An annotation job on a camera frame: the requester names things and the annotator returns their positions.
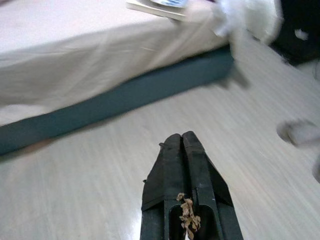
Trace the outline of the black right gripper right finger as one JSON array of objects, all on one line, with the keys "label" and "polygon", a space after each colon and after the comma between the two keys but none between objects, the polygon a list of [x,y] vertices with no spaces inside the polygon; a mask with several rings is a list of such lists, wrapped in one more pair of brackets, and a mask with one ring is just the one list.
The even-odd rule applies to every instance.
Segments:
[{"label": "black right gripper right finger", "polygon": [[192,131],[183,134],[193,210],[200,217],[196,240],[242,240],[243,235],[225,180]]}]

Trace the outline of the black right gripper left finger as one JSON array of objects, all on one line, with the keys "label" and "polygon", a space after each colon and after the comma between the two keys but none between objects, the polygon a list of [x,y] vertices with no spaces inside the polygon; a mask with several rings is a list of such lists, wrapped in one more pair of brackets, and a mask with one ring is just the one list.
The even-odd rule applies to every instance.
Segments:
[{"label": "black right gripper left finger", "polygon": [[141,240],[181,240],[179,193],[188,191],[183,141],[175,133],[160,144],[157,159],[144,181],[141,205]]}]

